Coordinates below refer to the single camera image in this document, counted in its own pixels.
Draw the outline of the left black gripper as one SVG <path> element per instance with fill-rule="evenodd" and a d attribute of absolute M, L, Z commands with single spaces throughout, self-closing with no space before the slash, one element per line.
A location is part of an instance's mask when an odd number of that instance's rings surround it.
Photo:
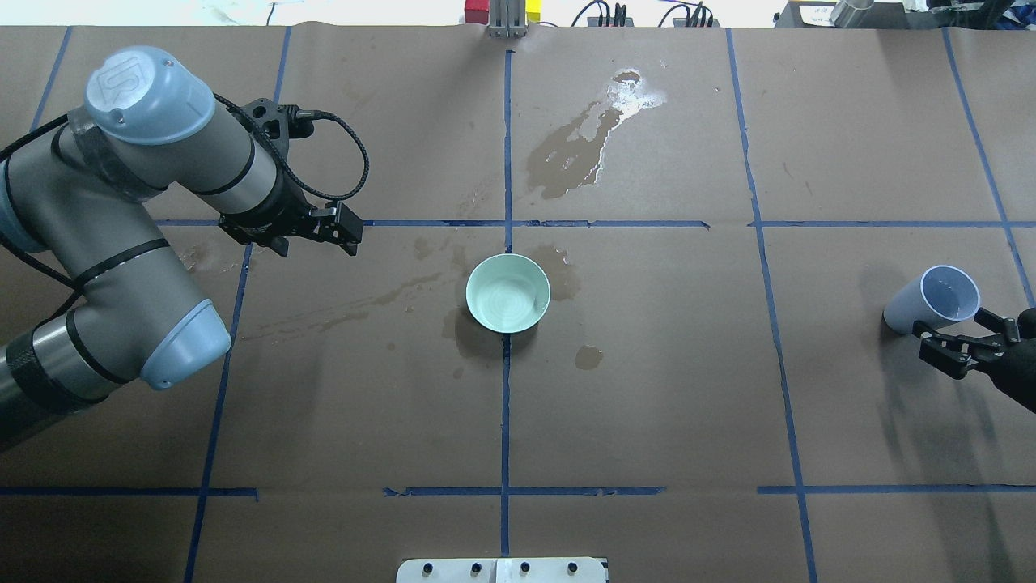
<path fill-rule="evenodd" d="M 317 209 L 282 170 L 275 173 L 274 188 L 258 206 L 243 213 L 221 214 L 218 226 L 238 244 L 267 247 L 281 257 L 288 256 L 294 239 L 340 247 L 355 256 L 363 239 L 363 218 L 343 202 Z"/>

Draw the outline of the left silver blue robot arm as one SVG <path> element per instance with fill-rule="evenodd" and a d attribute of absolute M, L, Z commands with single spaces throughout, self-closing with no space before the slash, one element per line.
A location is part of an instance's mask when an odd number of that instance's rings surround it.
<path fill-rule="evenodd" d="M 151 45 L 107 56 L 81 107 L 2 151 L 2 244 L 71 291 L 2 349 L 2 449 L 133 381 L 163 390 L 215 362 L 232 338 L 159 230 L 148 200 L 178 184 L 236 243 L 286 256 L 290 237 L 358 252 L 347 195 L 304 184 L 289 143 L 321 110 L 217 95 Z"/>

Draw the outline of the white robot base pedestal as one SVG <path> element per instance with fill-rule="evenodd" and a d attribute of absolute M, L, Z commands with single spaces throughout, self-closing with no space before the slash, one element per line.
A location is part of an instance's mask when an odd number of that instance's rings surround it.
<path fill-rule="evenodd" d="M 396 582 L 609 582 L 606 560 L 591 556 L 405 560 Z"/>

